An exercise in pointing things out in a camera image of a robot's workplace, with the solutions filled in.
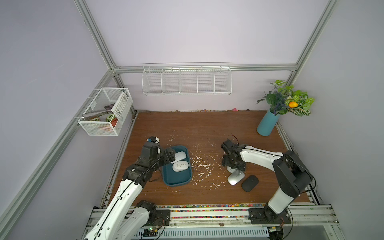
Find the silver mouse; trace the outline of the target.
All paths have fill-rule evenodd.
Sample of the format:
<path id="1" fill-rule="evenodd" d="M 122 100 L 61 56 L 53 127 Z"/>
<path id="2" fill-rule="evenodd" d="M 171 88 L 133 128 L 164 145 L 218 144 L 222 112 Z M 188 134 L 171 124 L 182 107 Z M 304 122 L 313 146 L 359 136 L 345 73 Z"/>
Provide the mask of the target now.
<path id="1" fill-rule="evenodd" d="M 227 180 L 230 185 L 234 186 L 237 183 L 239 183 L 244 177 L 245 177 L 244 172 L 240 170 L 236 170 L 228 176 Z"/>

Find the white slim mouse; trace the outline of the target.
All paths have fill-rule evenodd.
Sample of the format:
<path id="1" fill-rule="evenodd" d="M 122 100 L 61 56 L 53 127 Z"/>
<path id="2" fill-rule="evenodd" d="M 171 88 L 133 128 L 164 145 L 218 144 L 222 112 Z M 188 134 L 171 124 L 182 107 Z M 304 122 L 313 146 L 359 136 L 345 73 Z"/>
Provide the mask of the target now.
<path id="1" fill-rule="evenodd" d="M 181 151 L 175 154 L 175 160 L 171 162 L 171 164 L 174 164 L 179 161 L 183 161 L 184 159 L 187 158 L 187 155 L 185 152 Z"/>

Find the teal plastic storage box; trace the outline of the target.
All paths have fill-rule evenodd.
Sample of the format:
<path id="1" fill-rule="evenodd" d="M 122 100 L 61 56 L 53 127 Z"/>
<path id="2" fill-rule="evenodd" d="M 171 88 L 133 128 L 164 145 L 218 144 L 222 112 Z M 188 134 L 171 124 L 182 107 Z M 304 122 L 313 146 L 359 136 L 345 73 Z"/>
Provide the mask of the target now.
<path id="1" fill-rule="evenodd" d="M 176 159 L 163 166 L 163 181 L 169 187 L 186 185 L 193 176 L 189 151 L 185 146 L 171 148 L 176 152 Z"/>

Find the black mouse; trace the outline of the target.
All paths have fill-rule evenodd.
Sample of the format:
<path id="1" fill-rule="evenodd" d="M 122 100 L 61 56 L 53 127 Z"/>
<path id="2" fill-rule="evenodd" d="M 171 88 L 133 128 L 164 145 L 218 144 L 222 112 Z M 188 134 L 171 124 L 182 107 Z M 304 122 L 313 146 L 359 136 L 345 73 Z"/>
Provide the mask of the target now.
<path id="1" fill-rule="evenodd" d="M 259 179 L 255 175 L 250 175 L 244 182 L 242 183 L 242 189 L 245 192 L 252 191 L 259 184 Z"/>

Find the white ergonomic mouse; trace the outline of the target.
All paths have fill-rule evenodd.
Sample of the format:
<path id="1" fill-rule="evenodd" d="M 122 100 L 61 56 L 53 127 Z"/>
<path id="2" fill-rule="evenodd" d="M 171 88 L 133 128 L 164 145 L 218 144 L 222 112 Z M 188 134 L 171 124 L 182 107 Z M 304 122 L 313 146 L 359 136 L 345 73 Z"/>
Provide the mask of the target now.
<path id="1" fill-rule="evenodd" d="M 238 171 L 237 169 L 234 169 L 234 168 L 232 168 L 232 167 L 227 167 L 227 170 L 228 170 L 228 172 L 230 172 L 231 174 L 232 174 L 232 173 L 235 173 L 235 172 Z"/>

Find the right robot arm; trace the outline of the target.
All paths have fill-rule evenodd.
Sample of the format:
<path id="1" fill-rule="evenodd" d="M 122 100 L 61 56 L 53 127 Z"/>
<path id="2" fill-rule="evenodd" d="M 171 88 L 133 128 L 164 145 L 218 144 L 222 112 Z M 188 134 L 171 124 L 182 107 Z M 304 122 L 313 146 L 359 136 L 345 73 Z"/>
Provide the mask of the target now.
<path id="1" fill-rule="evenodd" d="M 237 184 L 245 176 L 246 164 L 254 164 L 275 173 L 279 188 L 265 205 L 260 216 L 271 222 L 281 216 L 284 210 L 315 180 L 312 173 L 293 151 L 270 152 L 250 145 L 239 145 L 226 140 L 221 145 L 224 151 L 222 165 L 231 173 L 228 182 Z"/>

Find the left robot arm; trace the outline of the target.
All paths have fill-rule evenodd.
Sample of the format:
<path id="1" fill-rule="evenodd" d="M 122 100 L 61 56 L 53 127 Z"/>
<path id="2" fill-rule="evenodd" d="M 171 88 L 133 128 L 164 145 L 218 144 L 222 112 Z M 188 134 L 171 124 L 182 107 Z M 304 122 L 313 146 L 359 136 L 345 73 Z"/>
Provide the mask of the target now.
<path id="1" fill-rule="evenodd" d="M 133 213 L 126 215 L 135 199 L 151 180 L 153 172 L 173 162 L 176 151 L 164 149 L 155 137 L 147 139 L 141 155 L 126 168 L 119 188 L 111 203 L 96 225 L 85 236 L 86 240 L 130 240 L 138 230 L 156 219 L 156 207 L 153 203 L 141 202 Z"/>

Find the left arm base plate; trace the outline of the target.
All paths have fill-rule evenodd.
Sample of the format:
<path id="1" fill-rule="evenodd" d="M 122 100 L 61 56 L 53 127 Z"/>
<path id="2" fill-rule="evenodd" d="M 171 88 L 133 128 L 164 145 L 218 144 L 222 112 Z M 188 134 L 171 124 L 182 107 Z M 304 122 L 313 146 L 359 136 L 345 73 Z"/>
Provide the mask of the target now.
<path id="1" fill-rule="evenodd" d="M 168 226 L 171 220 L 170 210 L 151 210 L 145 226 Z"/>

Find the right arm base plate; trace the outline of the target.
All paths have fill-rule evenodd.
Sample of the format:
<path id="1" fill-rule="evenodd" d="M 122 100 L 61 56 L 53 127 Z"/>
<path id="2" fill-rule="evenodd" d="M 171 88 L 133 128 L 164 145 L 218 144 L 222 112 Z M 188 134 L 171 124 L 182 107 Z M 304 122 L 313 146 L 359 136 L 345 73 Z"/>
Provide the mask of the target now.
<path id="1" fill-rule="evenodd" d="M 292 223 L 288 208 L 285 208 L 280 214 L 276 214 L 274 211 L 265 208 L 251 208 L 248 209 L 248 212 L 248 219 L 252 225 L 283 225 Z"/>

